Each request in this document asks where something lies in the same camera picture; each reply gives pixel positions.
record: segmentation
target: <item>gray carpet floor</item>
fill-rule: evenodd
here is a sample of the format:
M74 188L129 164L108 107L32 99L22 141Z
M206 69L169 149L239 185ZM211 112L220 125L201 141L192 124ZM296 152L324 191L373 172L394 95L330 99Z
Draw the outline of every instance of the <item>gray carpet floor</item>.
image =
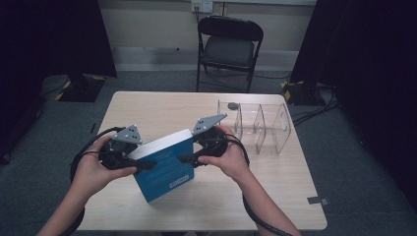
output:
M288 74L258 73L251 93L281 93L279 83ZM195 77L195 71L120 72L117 79L107 80L95 103L55 101L59 90L47 94L40 117L11 151L11 163L0 166L0 235L33 235L40 229L68 190L70 163L96 134L115 91L194 91ZM246 83L244 78L214 78L235 87ZM46 78L43 92L59 88L65 80L66 76ZM208 85L218 82L206 75L203 80L201 91L236 92ZM324 97L328 100L328 90ZM289 106L292 115L317 108ZM416 212L384 167L361 146L354 124L340 108L298 125L296 132L318 194L329 200L324 206L328 227L304 235L417 235Z

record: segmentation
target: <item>dark backdrop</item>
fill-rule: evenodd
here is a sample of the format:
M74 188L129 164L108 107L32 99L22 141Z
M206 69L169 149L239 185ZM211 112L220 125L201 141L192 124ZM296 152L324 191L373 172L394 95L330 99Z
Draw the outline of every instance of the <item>dark backdrop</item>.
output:
M37 112L47 76L116 77L96 0L0 3L0 158Z
M417 209L415 3L349 0L339 11L336 2L342 1L318 1L291 81L336 87L365 146Z

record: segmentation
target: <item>black folding chair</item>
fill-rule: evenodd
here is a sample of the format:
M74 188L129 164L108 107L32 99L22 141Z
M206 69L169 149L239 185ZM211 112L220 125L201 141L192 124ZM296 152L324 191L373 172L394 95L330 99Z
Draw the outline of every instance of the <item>black folding chair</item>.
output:
M251 88L255 65L264 31L254 22L220 16L209 16L199 21L199 59L197 68L197 87L199 91L200 67L214 67L232 71L247 72ZM208 36L206 45L203 35Z

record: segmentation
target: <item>wooden table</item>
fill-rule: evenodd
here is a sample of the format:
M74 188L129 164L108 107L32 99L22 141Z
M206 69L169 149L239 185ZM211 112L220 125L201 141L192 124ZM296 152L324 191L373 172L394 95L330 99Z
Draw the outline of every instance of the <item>wooden table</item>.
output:
M219 100L285 103L277 94L119 91L100 132L137 124L147 143L193 129L198 118L217 113ZM248 149L251 169L297 228L321 230L327 220L320 204L308 202L317 192L292 122L291 127L280 155ZM217 167L201 166L195 179L149 204L133 176L111 182L89 200L79 230L227 231L256 230L256 225L243 208L238 186Z

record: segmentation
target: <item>clear plastic container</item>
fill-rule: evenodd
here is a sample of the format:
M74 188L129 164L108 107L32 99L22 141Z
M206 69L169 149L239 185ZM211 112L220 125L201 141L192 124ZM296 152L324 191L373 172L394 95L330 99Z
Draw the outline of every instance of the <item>clear plastic container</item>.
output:
M230 128L247 149L280 154L290 133L289 113L282 104L219 101L217 113L226 113L220 125Z

